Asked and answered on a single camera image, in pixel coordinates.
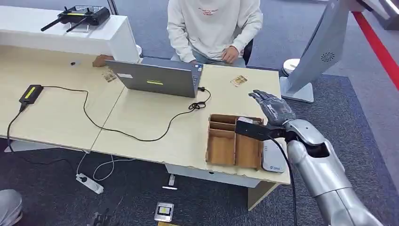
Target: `white floor device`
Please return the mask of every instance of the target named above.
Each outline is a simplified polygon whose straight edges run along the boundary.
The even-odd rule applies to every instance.
[[[83,173],[77,174],[76,180],[81,182],[84,186],[90,188],[93,192],[97,194],[101,194],[104,191],[103,186],[99,185],[97,182],[93,181]]]
[[[171,222],[173,215],[173,207],[175,205],[167,202],[159,202],[157,208],[155,209],[156,221]]]

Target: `laptop lid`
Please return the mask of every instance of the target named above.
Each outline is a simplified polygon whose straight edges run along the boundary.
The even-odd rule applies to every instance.
[[[164,66],[106,60],[128,89],[195,98],[192,72]]]

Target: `wooden desk surface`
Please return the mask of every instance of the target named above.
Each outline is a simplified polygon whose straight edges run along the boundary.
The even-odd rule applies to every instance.
[[[89,91],[87,113],[103,125],[123,84],[107,82],[107,68],[93,68],[95,56],[0,46],[0,136],[18,113],[19,98],[31,84]],[[100,129],[84,115],[85,93],[46,88],[14,122],[11,137],[58,146],[91,149]]]
[[[230,81],[238,75],[245,76],[248,81],[235,87]],[[210,114],[265,118],[259,105],[248,93],[260,89],[280,97],[278,72],[206,65],[200,86],[212,93],[207,107],[176,118],[161,140],[140,142],[116,132],[102,130],[92,150],[289,184],[288,171],[279,174],[205,162]],[[165,132],[173,116],[188,111],[191,103],[203,101],[207,97],[207,92],[199,92],[197,99],[191,99],[124,88],[105,127],[124,131],[140,139],[158,138]],[[279,142],[286,146],[282,139]]]

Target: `black cord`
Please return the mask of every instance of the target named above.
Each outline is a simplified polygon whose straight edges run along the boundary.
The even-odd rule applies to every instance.
[[[169,129],[170,129],[170,125],[172,124],[172,121],[173,121],[176,117],[178,117],[178,116],[180,116],[180,115],[183,115],[183,114],[191,113],[191,112],[193,112],[193,111],[195,111],[195,110],[198,110],[198,109],[205,108],[205,107],[207,106],[206,102],[211,98],[211,92],[209,92],[209,90],[207,90],[207,89],[204,88],[204,87],[198,87],[198,90],[199,90],[199,91],[202,91],[202,92],[207,91],[207,92],[209,93],[208,98],[207,98],[205,101],[200,101],[200,102],[192,103],[192,104],[188,107],[188,110],[189,110],[189,111],[182,112],[182,113],[179,113],[179,114],[175,115],[175,116],[169,121],[168,128],[166,129],[165,133],[164,133],[162,136],[160,136],[159,138],[156,138],[156,139],[145,140],[145,139],[139,139],[139,138],[137,138],[137,137],[135,137],[135,136],[133,136],[133,135],[127,134],[127,133],[122,132],[122,131],[117,130],[117,129],[107,129],[107,128],[104,128],[104,127],[102,127],[102,126],[97,125],[97,124],[89,117],[89,115],[87,114],[86,109],[85,109],[85,107],[86,107],[86,102],[87,102],[87,99],[88,99],[88,91],[87,91],[87,90],[67,89],[67,88],[60,87],[60,86],[43,86],[43,88],[58,88],[58,89],[65,89],[65,90],[69,90],[69,91],[75,91],[75,92],[85,92],[85,93],[86,93],[86,98],[85,98],[85,102],[83,103],[83,112],[85,113],[86,117],[90,120],[91,123],[93,123],[95,126],[97,126],[97,127],[100,128],[100,129],[104,129],[104,130],[106,130],[106,131],[111,131],[111,132],[121,133],[121,134],[123,134],[123,135],[126,135],[126,136],[128,136],[128,137],[131,137],[131,138],[134,138],[134,139],[136,139],[136,140],[138,140],[138,141],[143,141],[143,142],[152,142],[152,141],[157,141],[157,140],[162,139],[162,138],[168,133],[168,131],[169,131]]]
[[[284,152],[284,150],[281,147],[281,145],[275,139],[273,139],[271,136],[267,135],[267,137],[270,140],[272,140],[279,147],[281,153],[284,156],[284,159],[287,162],[288,169],[289,169],[289,177],[291,179],[291,185],[292,185],[292,199],[293,199],[292,201],[293,201],[293,206],[294,206],[294,225],[297,226],[298,224],[297,224],[297,219],[296,219],[296,193],[295,193],[294,174],[293,174],[292,169],[291,169],[291,164],[289,163],[289,160],[288,160],[288,158],[286,156],[286,153]]]
[[[9,124],[8,127],[7,127],[7,145],[8,145],[8,147],[10,148],[10,151],[11,151],[13,154],[16,154],[16,152],[13,150],[13,148],[12,148],[12,146],[11,146],[11,139],[10,139],[10,129],[11,129],[11,125],[12,125],[12,123],[14,123],[14,121],[19,117],[19,115],[20,115],[22,112],[24,112],[24,110],[26,109],[26,107],[27,107],[26,104],[21,104],[21,107],[20,107],[20,109],[19,109],[18,114],[14,117],[13,120],[11,120],[10,124]],[[24,158],[24,157],[22,157],[22,156],[18,156],[18,158],[24,160],[24,161],[27,162],[27,163],[36,164],[36,165],[50,165],[50,164],[53,164],[53,163],[56,163],[56,162],[59,162],[59,161],[65,161],[65,162],[67,162],[68,165],[71,167],[72,172],[73,172],[73,174],[75,175],[75,170],[73,169],[73,166],[72,166],[71,162],[69,162],[67,159],[57,159],[57,160],[50,161],[50,162],[34,162],[34,161],[30,161],[30,160],[28,160],[28,159],[26,159],[26,158]]]

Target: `cardboard box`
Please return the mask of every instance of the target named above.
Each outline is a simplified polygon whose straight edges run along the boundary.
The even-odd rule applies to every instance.
[[[262,164],[263,142],[236,134],[240,116],[212,114],[209,117],[207,163],[239,166],[259,170]],[[250,118],[263,124],[263,119]]]

